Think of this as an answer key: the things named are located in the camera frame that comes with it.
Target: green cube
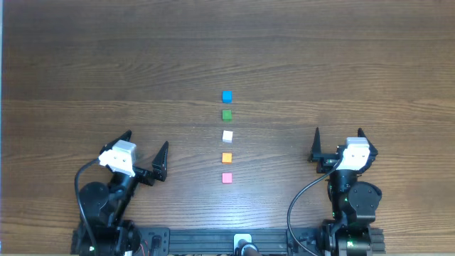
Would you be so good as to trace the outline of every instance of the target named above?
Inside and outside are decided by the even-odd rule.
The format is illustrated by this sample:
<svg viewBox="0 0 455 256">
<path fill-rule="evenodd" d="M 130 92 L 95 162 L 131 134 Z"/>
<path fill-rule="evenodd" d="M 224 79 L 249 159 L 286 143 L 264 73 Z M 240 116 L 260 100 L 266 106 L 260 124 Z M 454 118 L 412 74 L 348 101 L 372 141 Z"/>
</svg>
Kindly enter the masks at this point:
<svg viewBox="0 0 455 256">
<path fill-rule="evenodd" d="M 223 110 L 223 121 L 224 122 L 231 122 L 232 121 L 232 111 Z"/>
</svg>

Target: wood grain surface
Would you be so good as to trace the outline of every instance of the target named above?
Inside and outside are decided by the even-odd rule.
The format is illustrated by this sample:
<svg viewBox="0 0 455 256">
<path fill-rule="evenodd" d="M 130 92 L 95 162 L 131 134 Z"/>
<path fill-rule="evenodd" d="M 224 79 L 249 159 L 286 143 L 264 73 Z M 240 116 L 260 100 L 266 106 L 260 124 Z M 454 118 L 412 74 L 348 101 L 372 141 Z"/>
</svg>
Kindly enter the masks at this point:
<svg viewBox="0 0 455 256">
<path fill-rule="evenodd" d="M 378 148 L 360 179 L 384 193 L 388 252 L 453 252 L 454 61 L 449 0 L 5 1 L 2 252 L 68 253 L 74 175 L 127 129 L 142 166 L 170 143 L 168 179 L 127 209 L 138 225 L 284 228 L 319 176 L 316 127 L 325 152 L 359 127 Z M 292 223 L 330 217 L 321 183 Z"/>
</svg>

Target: orange cube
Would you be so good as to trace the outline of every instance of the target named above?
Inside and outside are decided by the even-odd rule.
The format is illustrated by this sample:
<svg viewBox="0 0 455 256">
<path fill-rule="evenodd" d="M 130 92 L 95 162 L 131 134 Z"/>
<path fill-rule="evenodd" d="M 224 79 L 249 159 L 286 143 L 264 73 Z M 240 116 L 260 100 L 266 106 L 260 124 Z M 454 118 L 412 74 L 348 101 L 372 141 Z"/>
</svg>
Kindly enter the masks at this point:
<svg viewBox="0 0 455 256">
<path fill-rule="evenodd" d="M 221 158 L 221 162 L 223 164 L 232 164 L 232 153 L 223 153 L 223 157 Z"/>
</svg>

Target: colored block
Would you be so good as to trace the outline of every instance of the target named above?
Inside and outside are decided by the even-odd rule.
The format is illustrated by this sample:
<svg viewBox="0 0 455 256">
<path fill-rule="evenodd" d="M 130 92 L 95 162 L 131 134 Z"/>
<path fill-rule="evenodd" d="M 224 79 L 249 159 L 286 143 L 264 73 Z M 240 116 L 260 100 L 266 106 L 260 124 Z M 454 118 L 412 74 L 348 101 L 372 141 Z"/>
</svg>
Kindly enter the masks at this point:
<svg viewBox="0 0 455 256">
<path fill-rule="evenodd" d="M 223 153 L 221 157 L 221 162 L 223 164 L 232 164 L 232 153 Z"/>
<path fill-rule="evenodd" d="M 223 121 L 224 122 L 231 122 L 232 121 L 232 111 L 223 110 Z"/>
<path fill-rule="evenodd" d="M 223 91 L 223 103 L 232 103 L 231 91 Z"/>
<path fill-rule="evenodd" d="M 223 142 L 232 143 L 232 136 L 234 132 L 231 131 L 223 131 Z"/>
<path fill-rule="evenodd" d="M 223 173 L 223 183 L 232 183 L 232 173 Z"/>
</svg>

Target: black cable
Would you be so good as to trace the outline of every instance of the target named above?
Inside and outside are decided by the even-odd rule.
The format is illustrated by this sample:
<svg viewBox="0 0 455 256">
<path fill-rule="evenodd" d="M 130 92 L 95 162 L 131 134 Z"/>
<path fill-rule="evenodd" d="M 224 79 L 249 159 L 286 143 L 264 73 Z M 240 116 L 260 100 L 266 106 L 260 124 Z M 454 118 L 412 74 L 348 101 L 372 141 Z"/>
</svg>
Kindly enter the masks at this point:
<svg viewBox="0 0 455 256">
<path fill-rule="evenodd" d="M 97 163 L 99 160 L 98 159 L 93 159 L 92 161 L 86 163 L 84 166 L 82 166 L 79 171 L 76 173 L 76 176 L 74 178 L 74 189 L 76 191 L 76 200 L 77 204 L 79 205 L 80 209 L 80 216 L 82 217 L 82 221 L 85 224 L 85 229 L 87 229 L 88 236 L 90 237 L 90 240 L 92 241 L 92 245 L 95 251 L 95 255 L 99 256 L 98 252 L 98 246 L 97 246 L 97 241 L 95 239 L 95 236 L 93 235 L 92 228 L 88 224 L 87 218 L 85 217 L 84 209 L 82 208 L 82 204 L 80 203 L 80 195 L 79 195 L 79 176 L 82 172 L 84 172 L 87 168 L 91 167 L 91 165 Z"/>
<path fill-rule="evenodd" d="M 327 178 L 329 175 L 331 175 L 334 171 L 336 171 L 336 169 L 340 166 L 341 164 L 341 161 L 343 160 L 343 157 L 341 156 L 340 159 L 336 162 L 336 164 L 333 166 L 333 168 L 328 171 L 326 174 L 322 175 L 321 177 L 317 178 L 316 180 L 314 180 L 313 182 L 311 182 L 310 184 L 306 185 L 302 190 L 300 190 L 300 192 L 294 197 L 294 199 L 292 200 L 291 202 L 291 205 L 289 205 L 289 209 L 287 210 L 287 229 L 289 229 L 289 232 L 291 233 L 291 236 L 292 238 L 294 239 L 294 241 L 296 241 L 297 245 L 300 245 L 300 247 L 304 248 L 305 251 L 307 251 L 309 254 L 313 255 L 313 256 L 319 256 L 317 255 L 316 253 L 310 251 L 310 249 L 308 249 L 305 245 L 302 245 L 296 238 L 294 232 L 292 232 L 292 228 L 291 228 L 291 210 L 292 208 L 294 207 L 294 204 L 297 202 L 297 199 L 299 199 L 299 197 L 305 192 L 307 191 L 309 188 L 311 188 L 313 185 L 317 184 L 319 181 L 322 181 L 324 180 L 325 178 Z"/>
</svg>

